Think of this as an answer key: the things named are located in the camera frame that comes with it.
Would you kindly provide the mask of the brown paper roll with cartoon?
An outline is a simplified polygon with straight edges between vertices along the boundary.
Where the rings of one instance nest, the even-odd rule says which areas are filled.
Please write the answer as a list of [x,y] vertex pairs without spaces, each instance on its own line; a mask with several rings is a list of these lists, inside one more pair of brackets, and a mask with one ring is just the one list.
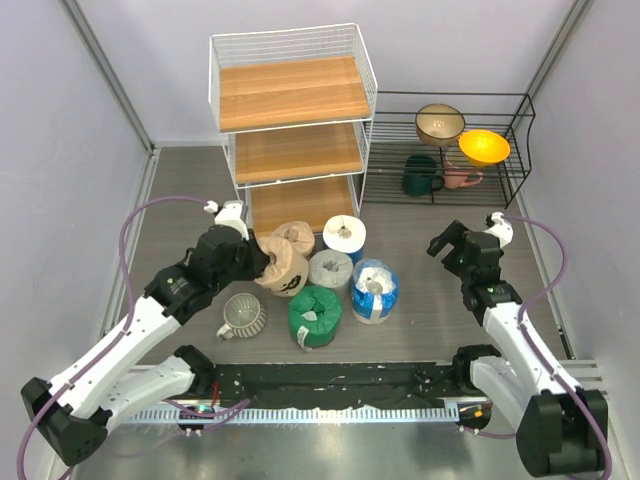
[[266,236],[257,242],[269,263],[254,282],[277,297],[295,296],[307,282],[308,260],[285,238]]

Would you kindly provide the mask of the white roll blue wrapper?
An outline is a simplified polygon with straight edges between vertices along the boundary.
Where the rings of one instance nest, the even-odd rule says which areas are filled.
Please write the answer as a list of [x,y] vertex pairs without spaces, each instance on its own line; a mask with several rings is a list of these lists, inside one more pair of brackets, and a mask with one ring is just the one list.
[[326,248],[346,254],[356,264],[363,258],[366,234],[366,226],[359,218],[336,215],[325,223],[322,238]]

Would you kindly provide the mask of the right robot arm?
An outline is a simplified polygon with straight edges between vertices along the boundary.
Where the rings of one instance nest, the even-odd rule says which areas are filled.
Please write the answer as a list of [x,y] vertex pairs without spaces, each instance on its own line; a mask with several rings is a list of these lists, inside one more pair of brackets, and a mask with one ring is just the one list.
[[453,386],[465,395],[480,390],[498,407],[515,431],[518,455],[531,476],[600,473],[607,479],[613,461],[604,395],[584,387],[554,356],[529,319],[530,304],[501,277],[512,220],[495,212],[484,231],[455,220],[427,249],[436,256],[452,248],[442,264],[460,279],[465,308],[495,341],[456,354]]

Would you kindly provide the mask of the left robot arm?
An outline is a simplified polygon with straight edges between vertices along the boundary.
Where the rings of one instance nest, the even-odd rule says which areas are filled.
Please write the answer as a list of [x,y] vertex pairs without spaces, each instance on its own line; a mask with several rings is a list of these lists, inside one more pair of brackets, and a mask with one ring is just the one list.
[[205,397],[215,367],[192,345],[151,371],[124,375],[229,284],[260,277],[268,263],[253,231],[214,225],[181,261],[154,276],[133,314],[80,360],[49,381],[29,380],[21,389],[29,418],[62,462],[73,467],[85,461],[122,420],[161,400]]

